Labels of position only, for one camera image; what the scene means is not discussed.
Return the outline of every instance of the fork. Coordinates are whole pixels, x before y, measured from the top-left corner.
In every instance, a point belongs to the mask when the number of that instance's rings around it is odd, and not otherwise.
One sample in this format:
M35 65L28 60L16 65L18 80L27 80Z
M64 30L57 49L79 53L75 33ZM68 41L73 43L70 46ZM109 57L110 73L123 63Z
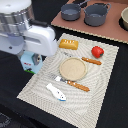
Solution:
M64 78L57 76L55 74L50 74L50 78L54 79L55 81L65 82L66 84L69 84L71 86L74 86L74 87L79 88L79 89L86 91L86 92L90 91L89 88L86 86L83 86L81 84L77 84L77 83L70 81L70 80L65 80Z

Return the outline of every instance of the red tomato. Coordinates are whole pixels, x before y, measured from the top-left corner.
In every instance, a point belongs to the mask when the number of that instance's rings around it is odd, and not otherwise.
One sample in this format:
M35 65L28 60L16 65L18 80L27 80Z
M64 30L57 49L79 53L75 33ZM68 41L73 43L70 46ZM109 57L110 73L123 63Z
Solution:
M96 58L100 58L104 54L104 50L100 48L99 46L95 46L92 48L92 55Z

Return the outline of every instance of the toy food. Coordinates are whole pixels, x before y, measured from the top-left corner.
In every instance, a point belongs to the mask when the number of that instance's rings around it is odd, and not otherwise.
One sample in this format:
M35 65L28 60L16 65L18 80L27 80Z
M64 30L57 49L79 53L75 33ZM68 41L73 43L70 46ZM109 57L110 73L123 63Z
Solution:
M99 46L95 46L92 48L92 55L96 58L100 58L104 54L104 50L100 48Z
M62 39L61 42L60 42L59 48L77 50L78 41Z

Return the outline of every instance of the saucepan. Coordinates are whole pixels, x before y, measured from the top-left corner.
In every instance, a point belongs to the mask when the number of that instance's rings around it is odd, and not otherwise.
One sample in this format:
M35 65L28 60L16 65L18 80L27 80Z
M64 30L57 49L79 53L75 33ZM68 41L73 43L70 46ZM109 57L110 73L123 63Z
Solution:
M105 23L108 11L111 8L111 4L105 5L93 4L83 9L85 12L85 23L90 26L100 26Z
M122 11L121 17L123 19L124 27L128 30L128 7Z
M64 20L74 21L79 19L81 12L81 5L88 2L90 0L86 0L80 4L65 4L61 7L61 17Z

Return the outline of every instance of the plate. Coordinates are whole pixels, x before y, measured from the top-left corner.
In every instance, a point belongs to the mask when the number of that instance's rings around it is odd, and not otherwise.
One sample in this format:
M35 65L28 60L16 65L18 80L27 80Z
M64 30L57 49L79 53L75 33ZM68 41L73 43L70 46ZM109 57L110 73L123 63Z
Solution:
M87 65L83 60L71 57L60 64L59 71L66 80L77 81L86 75Z

